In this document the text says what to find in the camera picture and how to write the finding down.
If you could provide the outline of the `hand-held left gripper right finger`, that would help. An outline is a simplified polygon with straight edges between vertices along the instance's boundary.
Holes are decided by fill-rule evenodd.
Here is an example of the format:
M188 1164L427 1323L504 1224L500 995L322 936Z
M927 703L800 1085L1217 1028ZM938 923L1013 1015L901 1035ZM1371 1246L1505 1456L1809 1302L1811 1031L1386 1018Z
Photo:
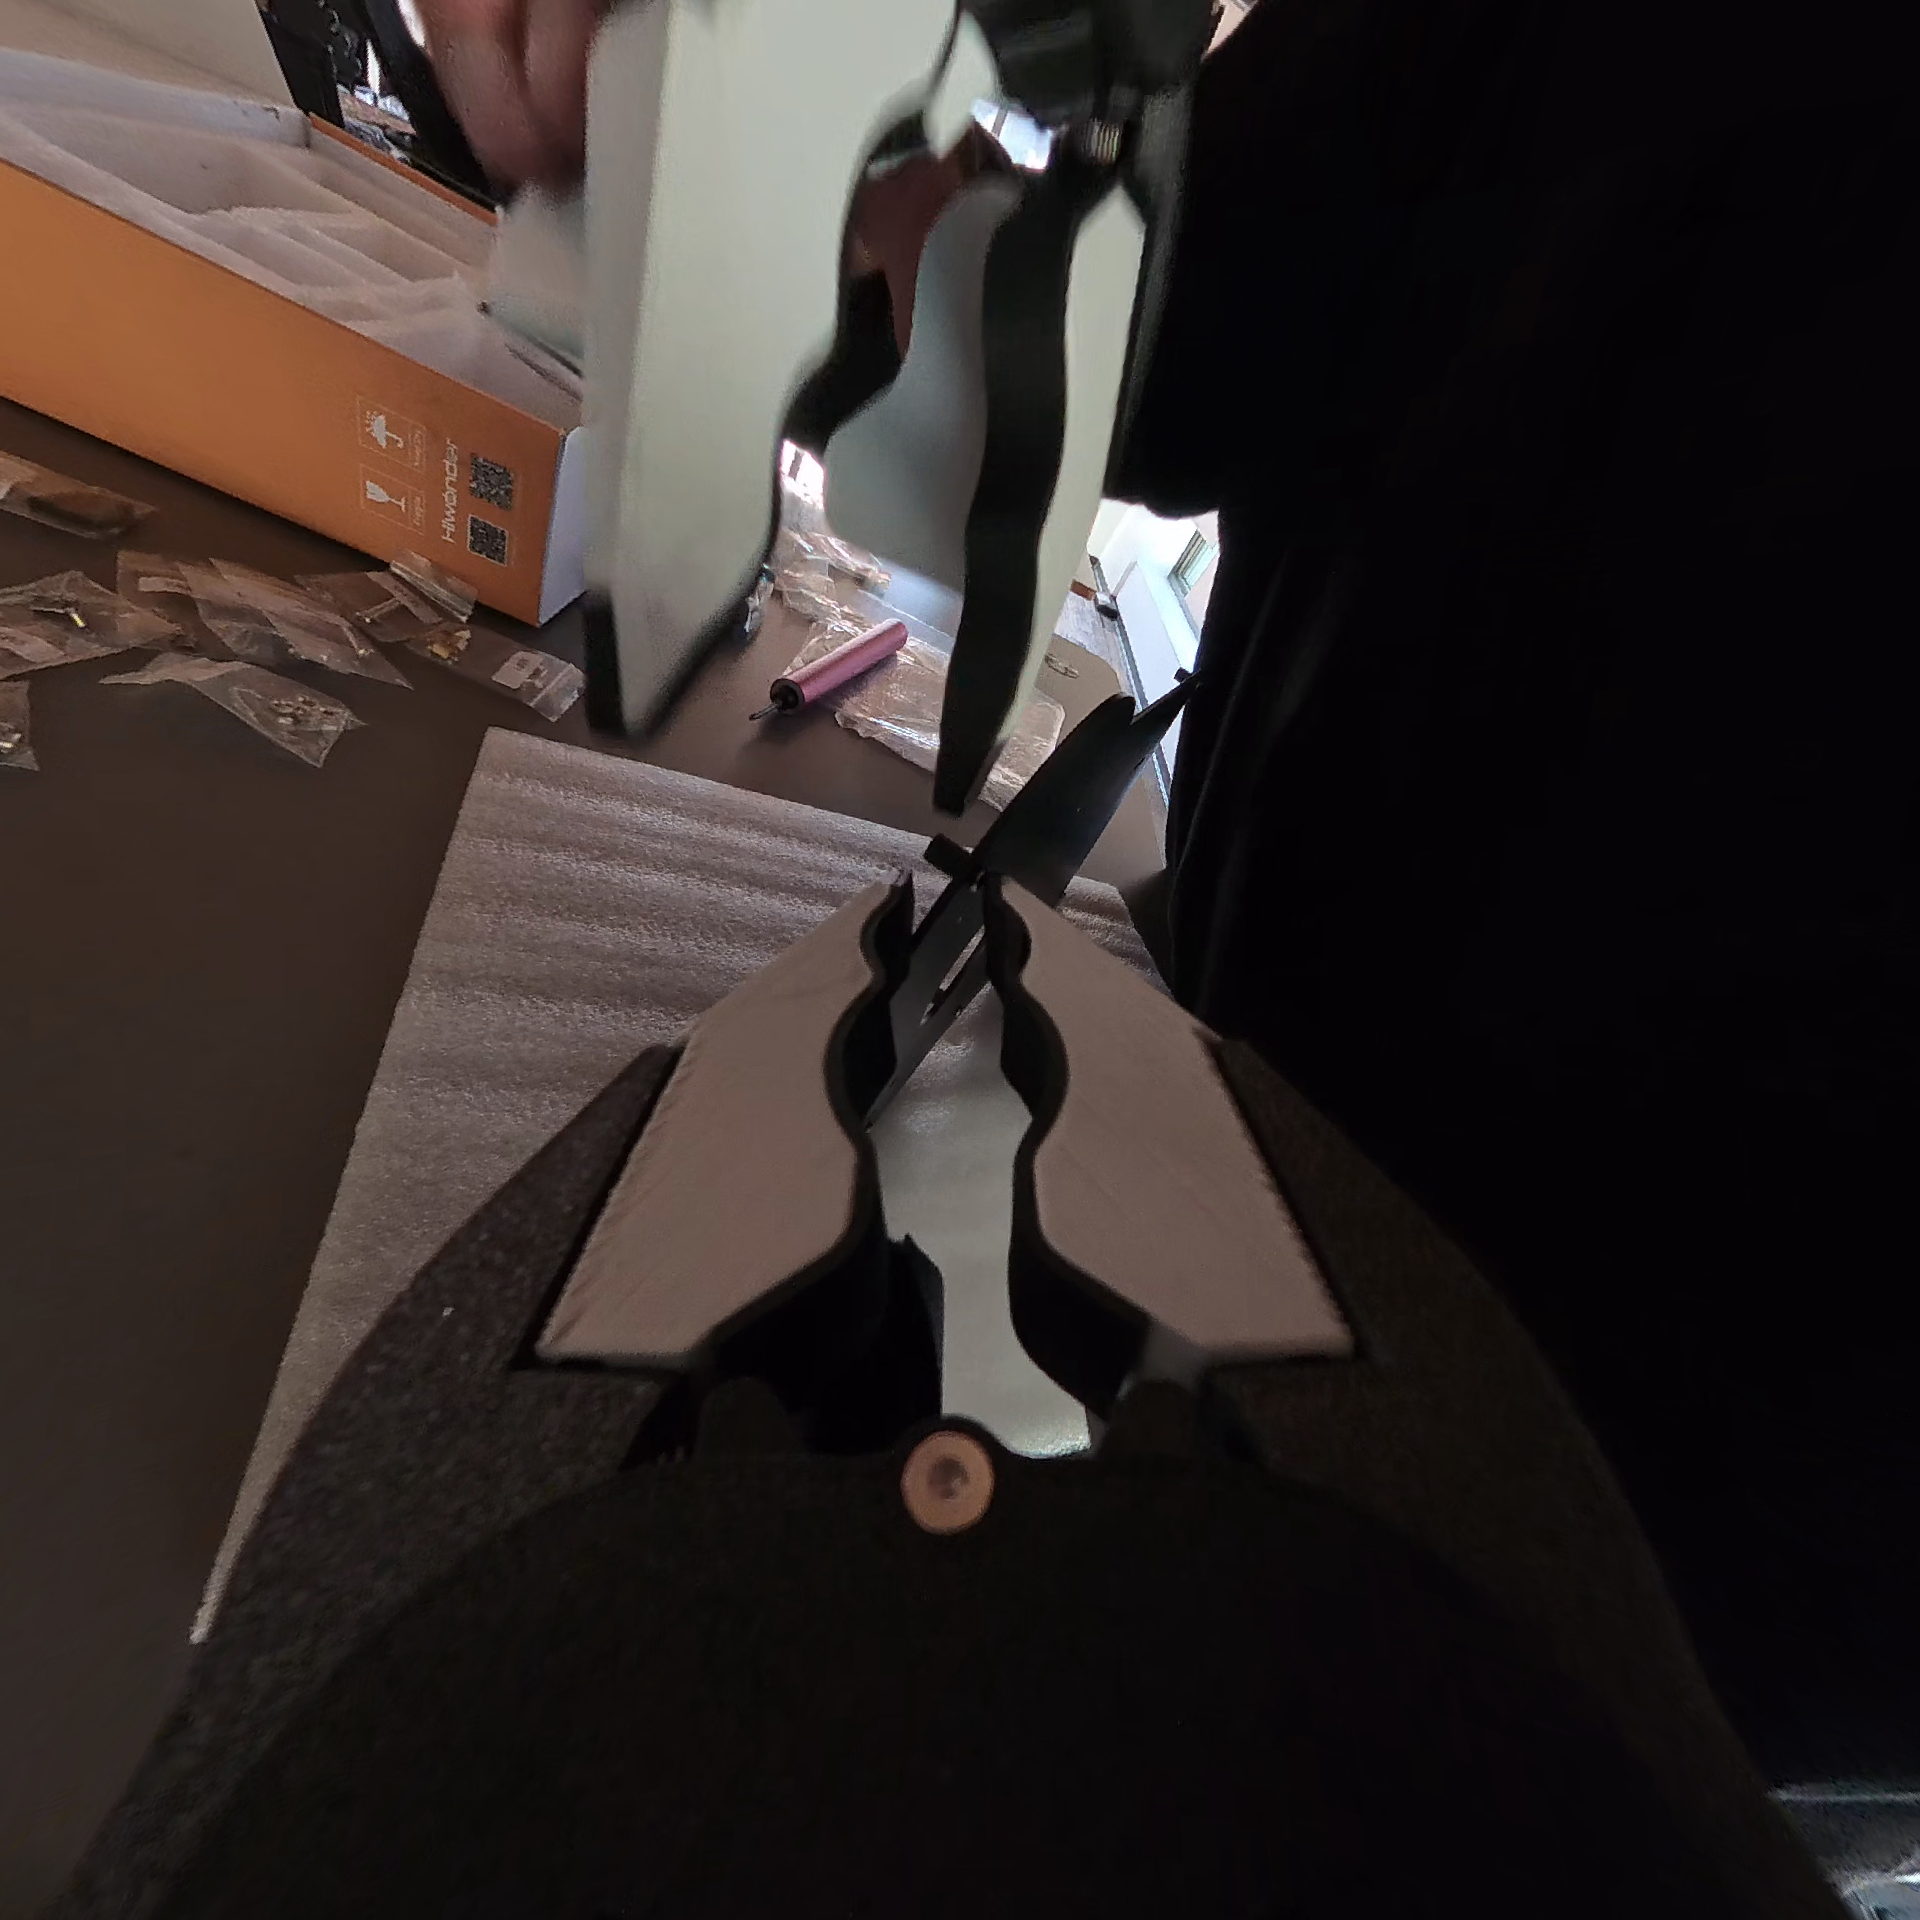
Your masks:
M1027 1114L1005 1283L1025 1354L1097 1423L1138 1386L1352 1360L1217 1035L1023 885L985 904L1000 1069Z

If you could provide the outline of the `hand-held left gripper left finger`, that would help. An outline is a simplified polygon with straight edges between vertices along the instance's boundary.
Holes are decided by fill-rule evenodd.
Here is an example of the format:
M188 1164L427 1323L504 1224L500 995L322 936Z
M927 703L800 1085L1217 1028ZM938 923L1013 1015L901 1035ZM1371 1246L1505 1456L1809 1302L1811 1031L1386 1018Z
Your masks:
M916 1258L888 1232L871 1108L896 1069L907 871L685 1032L532 1355L768 1383L803 1426L916 1416Z

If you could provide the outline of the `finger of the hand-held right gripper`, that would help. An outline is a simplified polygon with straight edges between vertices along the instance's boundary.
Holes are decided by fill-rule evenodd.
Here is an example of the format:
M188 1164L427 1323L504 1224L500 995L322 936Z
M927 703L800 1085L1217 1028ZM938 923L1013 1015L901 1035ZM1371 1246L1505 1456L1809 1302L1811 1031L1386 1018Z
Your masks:
M935 221L895 382L827 438L829 527L957 594L932 804L973 803L1107 486L1145 229L1097 170L983 176Z
M956 5L617 5L584 174L588 706L649 736L777 534L777 453L825 364L848 208L921 119Z

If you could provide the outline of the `black metal chassis plate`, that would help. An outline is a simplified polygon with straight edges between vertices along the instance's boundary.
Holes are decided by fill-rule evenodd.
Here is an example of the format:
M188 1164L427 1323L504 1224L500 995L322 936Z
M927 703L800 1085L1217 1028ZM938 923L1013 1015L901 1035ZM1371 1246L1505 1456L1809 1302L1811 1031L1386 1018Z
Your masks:
M924 919L912 874L899 877L863 930L884 988L856 1018L848 1039L848 1088L865 1124L875 1122L989 983L989 880L1018 883L1045 904L1063 901L1192 692L1194 677L1179 672L1153 703L1114 695L1061 740L973 848L943 834L929 842L927 863L947 876L947 886Z

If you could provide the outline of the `person's right hand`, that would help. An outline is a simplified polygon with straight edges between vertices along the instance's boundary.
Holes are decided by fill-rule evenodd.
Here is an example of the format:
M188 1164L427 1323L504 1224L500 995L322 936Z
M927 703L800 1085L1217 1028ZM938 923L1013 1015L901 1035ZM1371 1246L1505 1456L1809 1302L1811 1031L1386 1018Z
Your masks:
M495 186L585 170L588 68L611 3L419 3L444 99Z

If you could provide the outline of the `white foam sheet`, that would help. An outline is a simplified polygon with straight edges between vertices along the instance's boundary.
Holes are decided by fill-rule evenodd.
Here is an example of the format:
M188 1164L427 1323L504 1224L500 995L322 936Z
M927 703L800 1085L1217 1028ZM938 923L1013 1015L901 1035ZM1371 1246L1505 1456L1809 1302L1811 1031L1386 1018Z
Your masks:
M191 1630L347 1357L412 1275L642 1050L899 871L930 827L495 730Z

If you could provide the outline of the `crumpled clear plastic wrap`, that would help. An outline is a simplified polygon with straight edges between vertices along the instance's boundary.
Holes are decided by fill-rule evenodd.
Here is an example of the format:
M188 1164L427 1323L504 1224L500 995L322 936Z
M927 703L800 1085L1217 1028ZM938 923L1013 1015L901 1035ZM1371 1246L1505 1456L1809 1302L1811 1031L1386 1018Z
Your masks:
M880 596L892 573L874 552L810 525L784 525L771 550L772 592L811 621L852 618L859 594Z

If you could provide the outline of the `pink screwdriver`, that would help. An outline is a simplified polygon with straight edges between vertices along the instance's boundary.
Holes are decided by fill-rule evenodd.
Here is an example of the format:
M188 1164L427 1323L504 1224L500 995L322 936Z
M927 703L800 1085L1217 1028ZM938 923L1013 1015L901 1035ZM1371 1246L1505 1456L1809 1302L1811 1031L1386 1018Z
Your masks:
M875 621L865 631L841 637L825 653L794 662L777 677L768 686L767 702L749 714L749 722L759 725L816 706L832 692L896 659L907 639L909 629L899 618Z

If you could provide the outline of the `large clear plastic bag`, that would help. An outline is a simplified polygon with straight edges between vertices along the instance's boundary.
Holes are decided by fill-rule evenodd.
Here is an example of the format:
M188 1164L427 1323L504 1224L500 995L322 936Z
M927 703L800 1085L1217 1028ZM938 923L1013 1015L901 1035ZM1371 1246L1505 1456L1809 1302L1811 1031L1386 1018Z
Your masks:
M945 652L921 637L907 637L896 653L832 691L825 706L841 730L932 772L940 756L947 664ZM1063 734L1066 708L1045 691L1036 692L987 772L985 800L1003 806L1053 755Z

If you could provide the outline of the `orange cardboard box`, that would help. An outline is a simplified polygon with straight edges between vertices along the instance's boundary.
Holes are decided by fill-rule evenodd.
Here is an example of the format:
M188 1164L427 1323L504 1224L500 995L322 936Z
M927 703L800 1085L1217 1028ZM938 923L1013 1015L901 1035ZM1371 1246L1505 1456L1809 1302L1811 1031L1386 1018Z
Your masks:
M585 589L569 378L496 218L308 116L5 5L5 397L544 623Z

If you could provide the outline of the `scattered small screw bags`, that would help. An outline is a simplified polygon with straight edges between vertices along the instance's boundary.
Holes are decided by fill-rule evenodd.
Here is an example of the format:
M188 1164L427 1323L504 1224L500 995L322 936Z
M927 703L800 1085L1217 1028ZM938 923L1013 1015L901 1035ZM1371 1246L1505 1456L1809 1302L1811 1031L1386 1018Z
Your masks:
M585 691L575 662L481 623L474 592L420 556L283 579L236 560L154 552L125 543L152 514L144 501L13 453L3 458L3 507L117 549L113 584L68 567L3 589L3 764L19 772L40 766L32 678L120 656L135 662L106 686L186 688L314 768L363 727L332 683L410 688L402 656L547 722Z

